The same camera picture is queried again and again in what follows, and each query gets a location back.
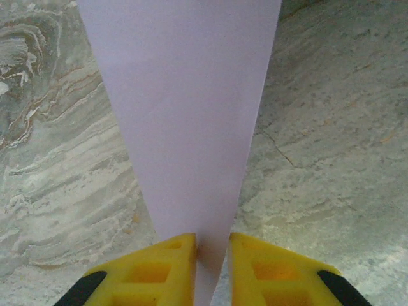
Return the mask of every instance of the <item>yellow plastic object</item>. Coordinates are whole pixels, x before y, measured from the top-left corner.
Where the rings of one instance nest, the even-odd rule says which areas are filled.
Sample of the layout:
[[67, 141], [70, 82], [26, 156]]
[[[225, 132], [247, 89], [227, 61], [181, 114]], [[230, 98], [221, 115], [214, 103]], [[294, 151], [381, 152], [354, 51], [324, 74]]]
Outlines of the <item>yellow plastic object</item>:
[[107, 276], [85, 306], [193, 306], [196, 235], [184, 234], [89, 270]]
[[239, 233], [229, 244], [232, 306], [341, 306], [317, 274], [334, 267]]

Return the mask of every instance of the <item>marble floor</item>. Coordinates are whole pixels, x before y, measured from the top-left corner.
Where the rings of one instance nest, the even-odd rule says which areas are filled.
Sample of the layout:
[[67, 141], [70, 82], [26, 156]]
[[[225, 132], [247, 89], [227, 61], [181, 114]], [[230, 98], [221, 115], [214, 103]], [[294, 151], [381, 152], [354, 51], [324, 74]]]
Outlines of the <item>marble floor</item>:
[[[233, 229], [408, 304], [407, 1], [281, 21]], [[0, 2], [0, 305], [157, 241], [75, 1]], [[213, 305], [229, 305], [223, 270]]]

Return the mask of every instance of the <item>crack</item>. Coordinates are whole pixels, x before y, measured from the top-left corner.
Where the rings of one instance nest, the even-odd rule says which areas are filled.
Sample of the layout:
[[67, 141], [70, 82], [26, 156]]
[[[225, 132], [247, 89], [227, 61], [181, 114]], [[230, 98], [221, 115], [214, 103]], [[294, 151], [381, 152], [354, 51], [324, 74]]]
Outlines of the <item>crack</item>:
[[276, 141], [274, 140], [274, 138], [273, 138], [271, 135], [269, 135], [264, 129], [261, 129], [260, 127], [259, 127], [258, 129], [261, 131], [262, 134], [264, 134], [264, 136], [266, 136], [267, 138], [271, 139], [271, 141], [272, 141], [273, 144], [275, 145], [275, 148], [278, 150], [279, 154], [280, 154], [281, 156], [283, 156], [283, 157], [289, 162], [289, 164], [291, 164], [291, 166], [292, 166], [293, 168], [298, 168], [298, 167], [295, 166], [295, 164], [292, 162], [292, 160], [291, 160], [285, 153], [283, 153], [283, 152], [280, 150], [280, 148], [279, 148], [278, 145], [276, 144]]

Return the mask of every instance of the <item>paper strip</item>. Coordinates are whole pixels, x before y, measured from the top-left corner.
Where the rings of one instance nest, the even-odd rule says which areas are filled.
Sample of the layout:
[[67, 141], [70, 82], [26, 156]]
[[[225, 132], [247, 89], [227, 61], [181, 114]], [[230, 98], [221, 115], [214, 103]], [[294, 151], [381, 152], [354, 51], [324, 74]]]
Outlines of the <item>paper strip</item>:
[[196, 305], [228, 245], [280, 0], [78, 2], [161, 239], [196, 233]]

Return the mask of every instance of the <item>floor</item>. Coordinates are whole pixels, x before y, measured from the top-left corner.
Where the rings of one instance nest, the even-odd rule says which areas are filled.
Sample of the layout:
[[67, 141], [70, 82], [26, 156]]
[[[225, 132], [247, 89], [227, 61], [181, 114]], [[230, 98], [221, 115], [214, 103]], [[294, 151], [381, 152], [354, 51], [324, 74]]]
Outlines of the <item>floor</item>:
[[[280, 22], [233, 230], [408, 300], [406, 1]], [[0, 305], [52, 305], [157, 241], [76, 2], [0, 5]], [[213, 305], [229, 305], [226, 269]]]

